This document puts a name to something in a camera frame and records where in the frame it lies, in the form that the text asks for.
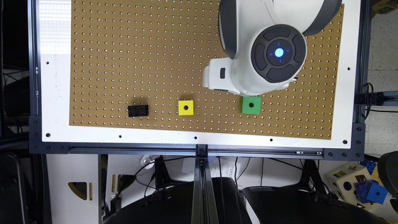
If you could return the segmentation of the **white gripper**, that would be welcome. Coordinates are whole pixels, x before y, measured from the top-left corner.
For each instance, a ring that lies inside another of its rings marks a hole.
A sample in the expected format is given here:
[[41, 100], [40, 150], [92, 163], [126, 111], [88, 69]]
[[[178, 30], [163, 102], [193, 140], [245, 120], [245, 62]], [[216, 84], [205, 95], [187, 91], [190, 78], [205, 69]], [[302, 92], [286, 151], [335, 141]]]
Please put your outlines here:
[[211, 90], [239, 94], [239, 90], [234, 86], [229, 74], [232, 62], [228, 57], [211, 59], [203, 71], [202, 86]]

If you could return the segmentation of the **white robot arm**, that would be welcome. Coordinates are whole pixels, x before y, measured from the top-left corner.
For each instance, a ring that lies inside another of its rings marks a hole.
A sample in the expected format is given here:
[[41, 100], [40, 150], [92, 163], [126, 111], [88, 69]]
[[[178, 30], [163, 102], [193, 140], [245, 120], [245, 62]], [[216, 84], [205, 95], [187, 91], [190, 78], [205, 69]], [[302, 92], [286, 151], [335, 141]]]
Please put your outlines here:
[[286, 89], [307, 56], [306, 37], [336, 16], [340, 0], [221, 1], [218, 30], [225, 58], [211, 59], [203, 86], [241, 96]]

